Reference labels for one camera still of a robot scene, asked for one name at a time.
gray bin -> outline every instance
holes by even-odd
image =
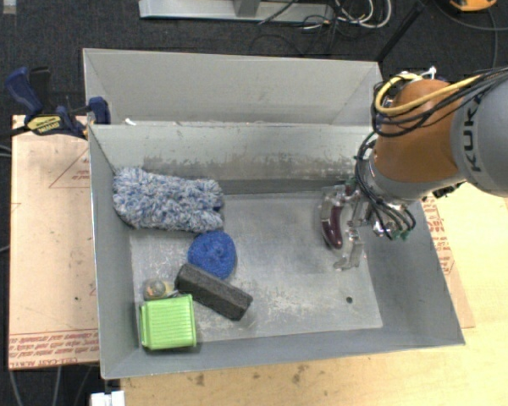
[[[368,134],[376,63],[85,50],[102,377],[265,365],[463,344],[419,203],[406,242],[366,228],[365,258],[337,272],[318,225],[322,188],[352,174]],[[195,304],[198,345],[151,352],[137,309],[149,277],[173,281],[191,233],[134,230],[113,209],[120,167],[214,178],[254,298],[241,321]]]

cardboard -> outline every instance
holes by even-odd
[[[12,161],[8,368],[97,362],[87,142],[22,134]],[[436,200],[422,205],[460,325],[474,327]]]

metal stand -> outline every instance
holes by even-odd
[[[220,19],[263,21],[276,14],[288,1],[263,0],[140,0],[143,19]],[[307,17],[330,18],[332,9],[320,3],[293,3],[273,20],[300,23]]]

black foam block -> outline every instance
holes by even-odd
[[[175,287],[183,294],[232,321],[238,321],[248,310],[252,296],[220,278],[185,263],[175,278]]]

blue clamp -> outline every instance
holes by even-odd
[[[86,139],[86,126],[79,122],[66,107],[58,106],[54,113],[42,113],[43,104],[30,85],[27,68],[16,69],[6,79],[5,85],[13,99],[28,109],[29,113],[25,117],[25,127],[28,130],[38,135],[64,134]],[[81,110],[93,112],[92,123],[111,123],[108,104],[101,96],[91,98],[88,105]]]

